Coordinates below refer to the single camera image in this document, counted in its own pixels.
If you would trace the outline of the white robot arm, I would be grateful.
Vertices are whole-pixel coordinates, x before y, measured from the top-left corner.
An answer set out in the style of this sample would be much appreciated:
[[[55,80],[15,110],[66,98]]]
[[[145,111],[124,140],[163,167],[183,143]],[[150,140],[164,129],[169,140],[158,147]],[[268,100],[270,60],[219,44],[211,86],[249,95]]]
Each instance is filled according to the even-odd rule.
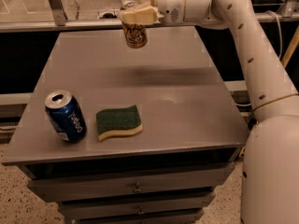
[[[240,224],[299,224],[299,93],[265,35],[251,0],[121,0],[121,21],[152,25],[192,17],[227,28],[256,125],[246,143]]]

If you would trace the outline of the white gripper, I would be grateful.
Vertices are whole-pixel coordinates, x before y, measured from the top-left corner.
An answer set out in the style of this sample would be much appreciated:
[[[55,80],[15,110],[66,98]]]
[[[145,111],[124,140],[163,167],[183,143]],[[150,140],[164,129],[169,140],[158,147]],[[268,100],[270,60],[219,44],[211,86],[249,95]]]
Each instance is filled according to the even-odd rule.
[[[155,0],[121,0],[124,5],[137,1],[139,4],[153,5]],[[158,20],[161,23],[181,23],[184,18],[185,0],[156,0],[156,7],[130,8],[120,11],[122,22],[137,25],[152,25]]]

